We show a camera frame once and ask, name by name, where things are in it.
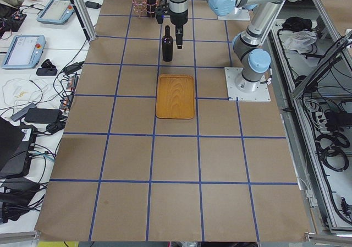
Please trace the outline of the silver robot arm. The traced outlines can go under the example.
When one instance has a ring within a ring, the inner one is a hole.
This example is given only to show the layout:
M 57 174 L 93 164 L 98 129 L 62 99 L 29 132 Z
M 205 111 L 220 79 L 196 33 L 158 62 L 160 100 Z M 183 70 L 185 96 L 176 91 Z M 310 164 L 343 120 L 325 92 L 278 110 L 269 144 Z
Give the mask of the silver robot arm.
M 271 27 L 285 1 L 300 0 L 205 0 L 217 16 L 226 16 L 235 8 L 257 5 L 258 9 L 246 30 L 233 40 L 233 51 L 240 59 L 243 69 L 235 78 L 235 86 L 245 93 L 257 90 L 261 78 L 268 71 L 271 57 L 259 48 L 260 41 Z M 188 21 L 188 0 L 168 0 L 168 14 L 175 26 L 177 48 L 183 46 L 183 26 Z

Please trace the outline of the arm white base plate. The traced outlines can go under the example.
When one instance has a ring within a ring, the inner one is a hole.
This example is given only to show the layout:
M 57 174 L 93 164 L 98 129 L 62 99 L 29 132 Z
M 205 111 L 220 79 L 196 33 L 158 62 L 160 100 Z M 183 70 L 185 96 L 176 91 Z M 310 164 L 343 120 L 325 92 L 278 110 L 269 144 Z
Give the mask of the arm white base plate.
M 234 8 L 232 12 L 225 16 L 218 16 L 218 20 L 250 21 L 250 14 L 247 9 Z
M 225 80 L 229 101 L 270 102 L 271 97 L 263 74 L 260 81 L 249 82 L 242 76 L 243 68 L 225 67 Z

